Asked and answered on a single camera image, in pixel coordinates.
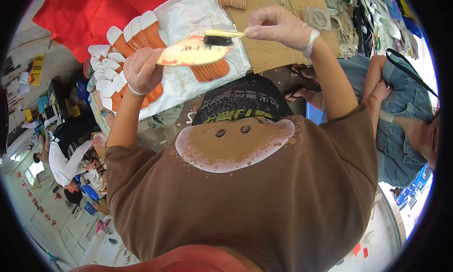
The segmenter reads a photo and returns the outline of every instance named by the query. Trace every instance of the white plastic sheet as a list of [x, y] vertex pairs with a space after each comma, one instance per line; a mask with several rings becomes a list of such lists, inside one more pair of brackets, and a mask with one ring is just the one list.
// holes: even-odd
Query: white plastic sheet
[[[236, 31], [216, 0], [168, 0], [153, 12], [159, 20], [160, 37], [167, 46], [205, 29]], [[140, 111], [139, 120], [245, 76], [251, 68], [246, 50], [237, 38], [233, 38], [233, 43], [234, 48], [225, 57], [230, 66], [229, 74], [211, 82], [198, 82], [188, 66], [166, 66], [162, 79], [164, 93]]]

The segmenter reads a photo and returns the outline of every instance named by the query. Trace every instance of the red cloth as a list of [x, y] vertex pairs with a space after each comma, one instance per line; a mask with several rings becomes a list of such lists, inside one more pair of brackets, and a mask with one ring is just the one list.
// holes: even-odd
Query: red cloth
[[123, 29], [134, 17], [168, 0], [45, 0], [33, 21], [72, 51], [79, 62], [91, 55], [88, 46], [109, 44], [111, 26]]

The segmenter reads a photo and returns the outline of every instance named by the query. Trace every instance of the cardboard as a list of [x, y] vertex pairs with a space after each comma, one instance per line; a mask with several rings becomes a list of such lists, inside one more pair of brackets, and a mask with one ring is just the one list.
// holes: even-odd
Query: cardboard
[[[273, 6], [274, 1], [275, 0], [247, 0], [246, 10], [228, 7], [225, 8], [225, 11], [232, 18], [237, 30], [244, 31], [248, 26], [250, 13], [262, 7]], [[283, 6], [283, 8], [300, 15], [300, 10], [306, 6], [327, 10], [324, 0], [288, 0], [288, 4]], [[333, 54], [336, 57], [339, 57], [340, 46], [338, 45], [335, 31], [321, 32], [321, 37], [329, 44]], [[281, 43], [252, 40], [248, 38], [242, 38], [242, 43], [244, 43], [254, 73], [271, 70], [285, 65], [310, 63], [310, 61], [303, 56], [302, 52], [288, 48]]]

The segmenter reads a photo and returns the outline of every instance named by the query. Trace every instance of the white long-sleeve shirt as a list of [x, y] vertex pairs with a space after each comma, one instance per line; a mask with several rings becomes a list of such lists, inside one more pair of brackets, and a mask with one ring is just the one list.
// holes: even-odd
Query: white long-sleeve shirt
[[49, 165], [50, 170], [54, 174], [57, 184], [66, 186], [69, 185], [75, 175], [85, 172], [84, 167], [79, 166], [83, 156], [93, 145], [91, 140], [86, 141], [81, 146], [77, 147], [71, 159], [67, 159], [60, 149], [57, 142], [52, 141], [49, 148]]

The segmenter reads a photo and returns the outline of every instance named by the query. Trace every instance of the sandal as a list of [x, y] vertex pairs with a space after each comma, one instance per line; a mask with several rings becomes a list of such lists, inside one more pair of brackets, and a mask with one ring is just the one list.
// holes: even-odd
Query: sandal
[[289, 97], [288, 98], [293, 98], [295, 99], [294, 101], [296, 101], [298, 98], [301, 98], [302, 96], [294, 96], [294, 94], [301, 88], [305, 88], [304, 86], [295, 86], [293, 88], [291, 88], [290, 90], [286, 91], [285, 94], [288, 95], [289, 94]]

